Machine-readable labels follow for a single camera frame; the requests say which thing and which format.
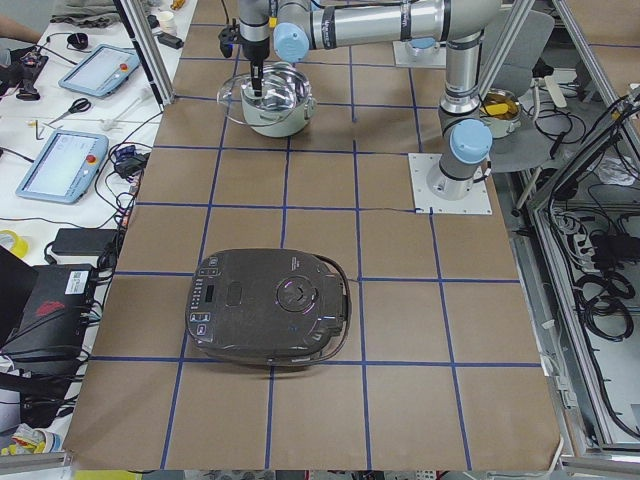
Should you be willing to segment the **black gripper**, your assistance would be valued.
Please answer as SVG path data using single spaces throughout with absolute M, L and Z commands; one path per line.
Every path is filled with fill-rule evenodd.
M 251 87 L 255 97 L 263 92 L 263 65 L 270 55 L 270 39 L 259 41 L 243 40 L 243 54 L 251 62 Z

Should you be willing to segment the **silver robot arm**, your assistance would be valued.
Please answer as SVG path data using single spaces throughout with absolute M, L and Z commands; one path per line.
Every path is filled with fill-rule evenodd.
M 262 94 L 264 61 L 275 47 L 289 63 L 311 50 L 381 42 L 433 39 L 446 47 L 445 89 L 440 100 L 442 133 L 476 119 L 481 44 L 500 1 L 390 1 L 381 4 L 327 5 L 310 1 L 240 1 L 239 20 L 219 34 L 220 49 L 239 45 L 250 61 L 251 86 Z

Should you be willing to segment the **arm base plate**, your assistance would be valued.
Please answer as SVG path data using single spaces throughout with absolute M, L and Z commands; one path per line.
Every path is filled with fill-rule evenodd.
M 397 67 L 444 70 L 446 66 L 445 44 L 430 38 L 393 42 Z
M 478 166 L 467 180 L 452 180 L 440 169 L 441 155 L 409 153 L 414 210 L 421 214 L 491 215 L 486 178 Z

